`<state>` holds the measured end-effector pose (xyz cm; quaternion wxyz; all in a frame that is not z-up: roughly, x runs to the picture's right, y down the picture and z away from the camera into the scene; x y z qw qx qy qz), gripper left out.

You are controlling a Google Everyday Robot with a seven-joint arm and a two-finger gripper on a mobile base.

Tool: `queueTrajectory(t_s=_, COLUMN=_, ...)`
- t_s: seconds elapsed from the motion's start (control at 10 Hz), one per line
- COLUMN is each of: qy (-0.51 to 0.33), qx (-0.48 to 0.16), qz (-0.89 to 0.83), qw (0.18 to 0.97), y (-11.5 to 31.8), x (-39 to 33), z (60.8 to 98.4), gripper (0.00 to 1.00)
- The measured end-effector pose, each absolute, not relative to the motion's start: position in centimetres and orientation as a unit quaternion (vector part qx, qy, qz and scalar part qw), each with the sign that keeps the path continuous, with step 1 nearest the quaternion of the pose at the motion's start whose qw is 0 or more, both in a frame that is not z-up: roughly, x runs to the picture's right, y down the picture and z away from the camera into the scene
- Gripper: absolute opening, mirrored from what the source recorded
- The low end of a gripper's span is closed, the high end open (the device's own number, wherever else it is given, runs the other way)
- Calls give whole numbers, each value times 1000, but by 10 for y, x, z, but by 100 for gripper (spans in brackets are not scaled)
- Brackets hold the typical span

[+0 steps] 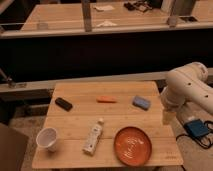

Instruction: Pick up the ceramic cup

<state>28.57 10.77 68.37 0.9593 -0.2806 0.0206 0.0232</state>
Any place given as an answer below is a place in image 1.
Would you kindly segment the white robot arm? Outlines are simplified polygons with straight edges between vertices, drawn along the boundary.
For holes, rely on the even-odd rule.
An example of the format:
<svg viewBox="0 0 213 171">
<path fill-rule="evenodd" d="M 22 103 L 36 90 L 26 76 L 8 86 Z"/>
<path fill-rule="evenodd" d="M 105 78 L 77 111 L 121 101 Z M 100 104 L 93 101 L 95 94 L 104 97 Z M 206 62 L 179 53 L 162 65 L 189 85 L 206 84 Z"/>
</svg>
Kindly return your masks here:
<svg viewBox="0 0 213 171">
<path fill-rule="evenodd" d="M 160 94 L 164 125 L 168 125 L 179 113 L 189 110 L 187 101 L 213 115 L 213 88 L 205 83 L 207 78 L 208 69 L 200 62 L 192 62 L 166 73 L 166 86 Z"/>
</svg>

